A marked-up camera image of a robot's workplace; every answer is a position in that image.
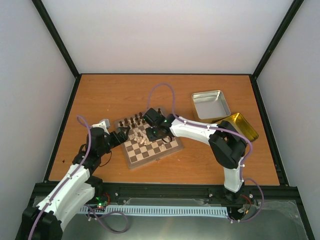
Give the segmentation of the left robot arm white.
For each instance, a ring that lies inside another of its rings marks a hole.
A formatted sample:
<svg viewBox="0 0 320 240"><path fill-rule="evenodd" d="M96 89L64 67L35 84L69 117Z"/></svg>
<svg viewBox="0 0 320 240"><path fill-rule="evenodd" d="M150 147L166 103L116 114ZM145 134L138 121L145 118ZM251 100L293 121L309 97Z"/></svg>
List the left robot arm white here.
<svg viewBox="0 0 320 240"><path fill-rule="evenodd" d="M20 226L21 240L60 240L69 222L88 201L103 198L102 179L93 173L101 158L129 137L129 127L118 132L97 125L86 136L71 166L56 187L36 206L28 206Z"/></svg>

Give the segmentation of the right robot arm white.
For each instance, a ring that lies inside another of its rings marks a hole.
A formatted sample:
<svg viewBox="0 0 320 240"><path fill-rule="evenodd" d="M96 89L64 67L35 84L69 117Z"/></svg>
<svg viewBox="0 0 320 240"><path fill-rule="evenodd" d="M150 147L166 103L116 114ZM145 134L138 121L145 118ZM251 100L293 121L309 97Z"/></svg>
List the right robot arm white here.
<svg viewBox="0 0 320 240"><path fill-rule="evenodd" d="M252 144L230 122L223 120L219 124L202 123L173 113L164 116L153 108L148 109L142 119L149 124L146 135L151 142L178 137L210 146L216 161L223 167L224 188L233 193L241 189L244 182L244 161L249 156L246 148L251 148Z"/></svg>

